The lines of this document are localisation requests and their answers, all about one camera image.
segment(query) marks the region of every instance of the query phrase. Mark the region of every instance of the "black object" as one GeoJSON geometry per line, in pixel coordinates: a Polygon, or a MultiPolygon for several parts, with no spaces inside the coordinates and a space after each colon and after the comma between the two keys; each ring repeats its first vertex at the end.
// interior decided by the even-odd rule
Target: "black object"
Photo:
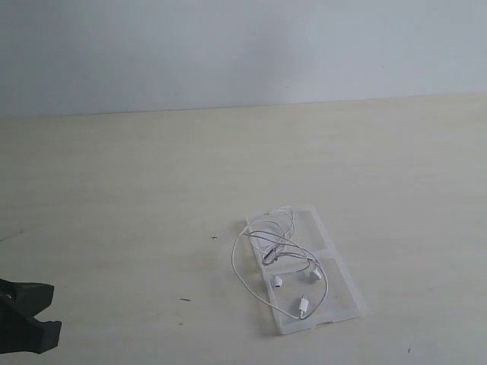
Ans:
{"type": "Polygon", "coordinates": [[[0,354],[42,354],[58,345],[61,322],[34,318],[51,305],[53,294],[52,285],[0,279],[0,354]]]}

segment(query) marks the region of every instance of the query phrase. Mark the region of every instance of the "dark mark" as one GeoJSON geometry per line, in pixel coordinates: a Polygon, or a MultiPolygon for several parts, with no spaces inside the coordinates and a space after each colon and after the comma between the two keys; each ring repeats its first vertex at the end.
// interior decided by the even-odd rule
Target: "dark mark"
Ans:
{"type": "Polygon", "coordinates": [[[18,233],[14,234],[13,236],[5,236],[3,238],[0,238],[0,242],[6,241],[9,238],[14,238],[14,237],[18,236],[19,234],[22,234],[23,232],[24,232],[24,230],[20,230],[18,233]]]}

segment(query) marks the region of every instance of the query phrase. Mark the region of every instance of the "white wall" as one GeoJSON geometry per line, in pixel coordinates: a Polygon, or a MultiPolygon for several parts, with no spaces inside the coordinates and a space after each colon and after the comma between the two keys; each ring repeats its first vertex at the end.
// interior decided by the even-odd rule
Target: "white wall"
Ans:
{"type": "Polygon", "coordinates": [[[0,116],[487,90],[474,3],[2,0],[0,116]]]}

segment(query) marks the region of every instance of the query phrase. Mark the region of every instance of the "plastic case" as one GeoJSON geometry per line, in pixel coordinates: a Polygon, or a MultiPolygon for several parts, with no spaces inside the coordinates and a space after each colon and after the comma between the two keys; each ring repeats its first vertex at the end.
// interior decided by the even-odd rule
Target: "plastic case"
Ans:
{"type": "MultiPolygon", "coordinates": [[[[325,227],[320,222],[315,209],[310,205],[302,208],[293,207],[293,212],[296,226],[296,234],[293,241],[311,251],[321,261],[328,277],[329,288],[325,302],[307,319],[293,319],[273,309],[278,330],[282,334],[288,334],[303,329],[311,329],[320,323],[339,322],[363,316],[366,312],[365,301],[352,280],[341,255],[336,250],[335,244],[329,238],[325,227]]],[[[260,214],[247,217],[247,223],[252,222],[257,215],[260,214]]],[[[282,223],[286,224],[284,213],[271,213],[269,218],[273,221],[278,221],[278,223],[282,220],[282,223]]],[[[249,231],[251,230],[266,230],[279,233],[275,230],[273,224],[266,222],[251,224],[249,231]]],[[[253,240],[254,244],[262,248],[269,245],[265,240],[252,237],[250,240],[253,240]]],[[[308,275],[309,270],[288,273],[289,271],[296,271],[305,267],[305,263],[297,262],[293,258],[281,257],[272,265],[263,266],[259,252],[255,248],[253,251],[263,280],[266,283],[269,301],[272,305],[298,316],[299,301],[301,296],[304,295],[310,302],[309,309],[313,309],[316,306],[323,296],[325,289],[324,280],[313,281],[308,275]],[[284,284],[279,288],[274,288],[271,284],[274,275],[278,275],[284,281],[284,284]]]]}

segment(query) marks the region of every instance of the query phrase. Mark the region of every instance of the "white table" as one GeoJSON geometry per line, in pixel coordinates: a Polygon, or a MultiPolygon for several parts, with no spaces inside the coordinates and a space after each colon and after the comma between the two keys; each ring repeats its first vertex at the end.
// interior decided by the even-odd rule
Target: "white table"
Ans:
{"type": "Polygon", "coordinates": [[[467,94],[1,121],[0,277],[55,285],[63,327],[0,364],[484,364],[486,120],[467,94]],[[303,203],[369,311],[277,336],[231,244],[303,203]]]}

